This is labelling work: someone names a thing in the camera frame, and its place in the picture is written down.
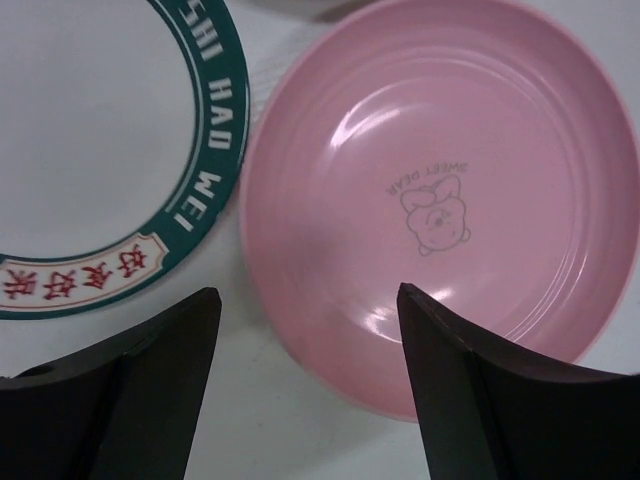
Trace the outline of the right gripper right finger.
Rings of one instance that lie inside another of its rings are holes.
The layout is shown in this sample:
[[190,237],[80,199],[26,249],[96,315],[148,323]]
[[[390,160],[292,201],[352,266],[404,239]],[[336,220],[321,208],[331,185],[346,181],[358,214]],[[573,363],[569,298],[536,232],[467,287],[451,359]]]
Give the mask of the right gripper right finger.
[[635,479],[639,379],[559,361],[404,283],[397,309],[434,479]]

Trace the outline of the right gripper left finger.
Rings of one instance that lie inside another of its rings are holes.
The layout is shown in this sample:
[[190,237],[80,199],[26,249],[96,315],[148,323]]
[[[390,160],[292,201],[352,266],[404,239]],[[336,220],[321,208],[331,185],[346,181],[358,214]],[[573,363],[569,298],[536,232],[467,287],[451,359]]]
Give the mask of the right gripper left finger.
[[101,342],[1,380],[4,479],[181,479],[218,337],[203,288]]

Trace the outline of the pink plate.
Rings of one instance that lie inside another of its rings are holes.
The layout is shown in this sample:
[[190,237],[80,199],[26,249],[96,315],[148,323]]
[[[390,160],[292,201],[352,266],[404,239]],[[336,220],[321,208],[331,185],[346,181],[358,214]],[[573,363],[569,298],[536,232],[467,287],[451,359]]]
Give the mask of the pink plate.
[[604,69],[541,11],[377,1],[279,82],[250,141],[240,224],[287,353],[411,422],[400,285],[578,360],[634,269],[639,145]]

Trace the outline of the green rimmed plate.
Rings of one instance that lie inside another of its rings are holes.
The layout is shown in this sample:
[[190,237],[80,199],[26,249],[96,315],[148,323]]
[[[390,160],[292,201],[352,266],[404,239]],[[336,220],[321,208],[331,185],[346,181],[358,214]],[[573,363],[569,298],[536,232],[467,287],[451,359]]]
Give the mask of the green rimmed plate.
[[222,1],[1,5],[1,315],[76,314],[151,286],[241,170],[247,65]]

